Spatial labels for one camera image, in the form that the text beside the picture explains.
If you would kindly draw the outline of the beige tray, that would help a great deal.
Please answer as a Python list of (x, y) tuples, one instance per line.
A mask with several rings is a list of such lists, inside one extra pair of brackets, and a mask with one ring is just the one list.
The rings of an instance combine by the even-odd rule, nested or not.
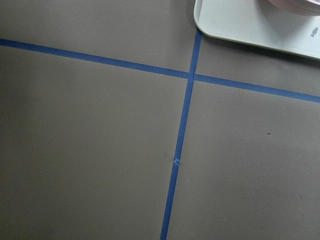
[(193, 17), (211, 38), (320, 58), (318, 16), (294, 14), (267, 0), (197, 0)]

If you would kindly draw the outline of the pink bowl with ice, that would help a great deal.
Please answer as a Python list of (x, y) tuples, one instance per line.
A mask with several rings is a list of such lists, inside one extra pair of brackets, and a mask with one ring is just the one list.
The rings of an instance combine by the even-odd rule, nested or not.
[(260, 5), (272, 6), (278, 10), (309, 17), (320, 16), (319, 0), (259, 0)]

